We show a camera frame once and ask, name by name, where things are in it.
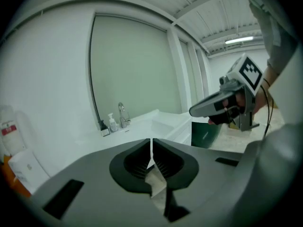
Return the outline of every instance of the sleeve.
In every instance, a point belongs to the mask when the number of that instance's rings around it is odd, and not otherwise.
[[[297,41],[277,23],[269,12],[257,8],[252,3],[250,3],[250,9],[261,28],[265,48],[269,54],[267,64],[280,74],[291,59]]]

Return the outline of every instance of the red label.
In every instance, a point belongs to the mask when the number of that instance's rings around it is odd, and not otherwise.
[[[6,135],[6,134],[9,134],[9,133],[11,133],[13,131],[16,131],[16,130],[17,130],[16,126],[12,125],[12,126],[6,128],[6,129],[1,130],[1,132],[2,132],[2,135]]]

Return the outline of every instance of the green trash bin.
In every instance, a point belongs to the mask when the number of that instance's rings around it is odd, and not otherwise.
[[[209,148],[218,137],[222,125],[192,122],[191,145]]]

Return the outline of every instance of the soap dispenser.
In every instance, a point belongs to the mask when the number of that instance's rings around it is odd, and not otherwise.
[[[115,122],[115,120],[113,119],[113,113],[109,114],[109,126],[110,129],[112,130],[112,132],[116,132],[118,130],[118,125]]]
[[[104,124],[104,120],[101,120],[101,134],[107,136],[110,134],[108,127]]]

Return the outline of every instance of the cable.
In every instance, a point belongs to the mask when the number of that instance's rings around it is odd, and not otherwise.
[[[270,83],[265,78],[263,78],[263,80],[268,84],[268,87],[270,87]],[[271,114],[270,114],[268,126],[270,125],[271,116],[273,115],[273,111],[274,111],[274,100],[272,98]]]
[[[268,115],[267,115],[267,125],[266,125],[266,128],[265,128],[265,131],[264,131],[264,136],[263,138],[265,138],[266,136],[266,133],[268,131],[268,127],[269,127],[269,115],[270,115],[270,112],[269,112],[269,102],[268,102],[268,97],[267,97],[267,94],[265,92],[265,89],[263,88],[263,86],[261,85],[261,89],[263,90],[264,92],[264,95],[265,95],[265,98],[266,98],[266,102],[267,102],[267,108],[268,108]]]

